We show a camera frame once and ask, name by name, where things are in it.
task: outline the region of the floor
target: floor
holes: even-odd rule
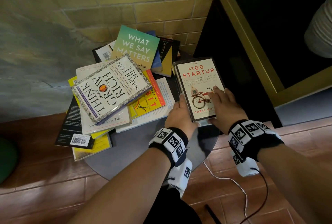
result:
[[[0,135],[14,140],[20,148],[20,162],[14,173],[0,185],[0,220],[2,223],[66,223],[107,180],[86,163],[74,162],[70,148],[54,146],[64,114],[0,124]],[[332,171],[332,118],[288,126],[276,130],[284,142]],[[265,197],[260,176],[239,176],[229,154],[225,136],[205,160],[218,177],[236,180],[247,192],[247,213],[255,211]],[[278,191],[272,180],[269,197],[258,215],[258,223],[304,223]],[[239,223],[243,218],[244,195],[229,180],[217,180],[200,165],[192,172],[183,200],[199,214],[204,224],[214,223],[205,204],[209,204],[224,224]]]

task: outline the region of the forearm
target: forearm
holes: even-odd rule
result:
[[[307,223],[331,223],[332,174],[285,145],[261,149],[257,159]]]
[[[69,223],[143,223],[170,167],[165,154],[148,149],[98,191]]]

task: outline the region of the hand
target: hand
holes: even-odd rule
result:
[[[237,121],[248,119],[246,112],[235,101],[235,97],[229,89],[225,92],[217,86],[213,87],[214,93],[209,94],[214,104],[216,119],[212,118],[208,122],[215,125],[225,135],[228,135],[229,128]]]
[[[165,128],[175,127],[182,130],[188,137],[193,136],[193,132],[198,127],[198,123],[193,123],[190,119],[189,110],[184,94],[180,95],[180,101],[176,102],[169,112],[165,121]]]

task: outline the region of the dark gray table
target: dark gray table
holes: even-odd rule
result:
[[[174,77],[166,78],[175,101],[179,100]],[[110,138],[113,147],[85,159],[85,162],[99,175],[110,180],[128,164],[148,149],[148,143],[157,130],[164,127],[166,118],[147,123],[121,133],[112,132]],[[197,168],[210,154],[220,131],[214,125],[199,127],[187,146],[187,157]]]

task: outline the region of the white cable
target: white cable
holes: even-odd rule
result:
[[[244,195],[245,195],[245,197],[246,197],[246,204],[245,204],[245,206],[244,206],[244,216],[247,218],[247,213],[246,213],[246,210],[247,210],[247,206],[248,206],[248,197],[247,197],[247,194],[246,194],[246,192],[243,190],[243,188],[235,181],[235,180],[233,180],[233,179],[231,179],[231,178],[220,178],[220,177],[217,177],[217,176],[215,176],[211,171],[210,171],[210,169],[208,168],[208,166],[206,165],[206,163],[205,163],[205,161],[203,161],[203,163],[204,163],[204,165],[205,165],[205,167],[209,170],[209,172],[211,173],[211,175],[213,176],[213,177],[215,177],[216,179],[218,179],[218,180],[231,180],[231,181],[233,181],[241,190],[242,190],[242,192],[244,193]]]

